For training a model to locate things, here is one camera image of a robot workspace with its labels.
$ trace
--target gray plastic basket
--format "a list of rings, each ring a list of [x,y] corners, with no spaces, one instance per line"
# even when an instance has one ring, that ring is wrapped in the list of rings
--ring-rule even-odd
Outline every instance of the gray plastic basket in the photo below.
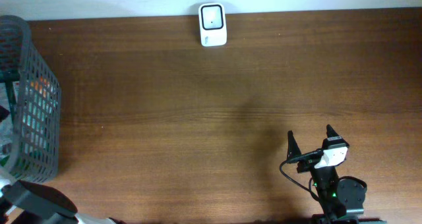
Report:
[[[0,81],[19,80],[10,156],[4,168],[17,179],[46,182],[59,159],[59,83],[31,41],[29,25],[0,16]]]

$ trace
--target wooden table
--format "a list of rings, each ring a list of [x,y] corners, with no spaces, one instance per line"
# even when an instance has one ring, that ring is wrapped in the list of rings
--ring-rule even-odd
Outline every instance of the wooden table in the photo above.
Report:
[[[368,183],[364,217],[420,222],[422,9],[227,15],[203,48],[197,16],[30,23],[63,88],[60,171],[80,212],[128,223],[245,223],[321,209],[281,176],[330,123],[340,176]],[[310,174],[295,174],[306,184]]]

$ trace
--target wood grain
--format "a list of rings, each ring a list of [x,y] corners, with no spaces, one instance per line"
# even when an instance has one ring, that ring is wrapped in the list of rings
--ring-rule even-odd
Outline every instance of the wood grain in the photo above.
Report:
[[[422,212],[422,9],[227,15],[203,48],[195,16],[31,22],[63,88],[60,171],[80,212],[128,223],[245,223],[320,213],[278,171],[330,123],[364,217]],[[306,183],[310,174],[288,173]]]

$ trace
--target basket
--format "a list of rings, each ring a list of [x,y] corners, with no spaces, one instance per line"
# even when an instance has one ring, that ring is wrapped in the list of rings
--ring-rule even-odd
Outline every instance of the basket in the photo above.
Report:
[[[16,81],[18,95],[7,90],[13,131],[2,165],[17,179],[46,182],[58,170],[61,89],[32,44],[29,25],[0,16],[0,82],[10,88]]]

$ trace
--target black wire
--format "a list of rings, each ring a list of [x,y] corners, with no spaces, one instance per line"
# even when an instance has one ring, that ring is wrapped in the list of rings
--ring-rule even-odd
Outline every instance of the black wire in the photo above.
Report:
[[[288,176],[286,173],[284,173],[283,171],[283,165],[285,165],[288,162],[288,160],[283,161],[280,164],[280,172],[282,173],[282,175],[284,175],[285,178],[287,178],[289,181],[293,182],[293,184],[296,184],[297,186],[301,187],[302,189],[306,190],[307,192],[309,192],[312,196],[312,198],[319,202],[319,198],[316,194],[314,194],[314,192],[312,192],[312,190],[310,188],[307,188],[305,186],[303,186],[302,184],[298,183],[297,181],[295,181],[294,179],[290,178],[290,176]]]

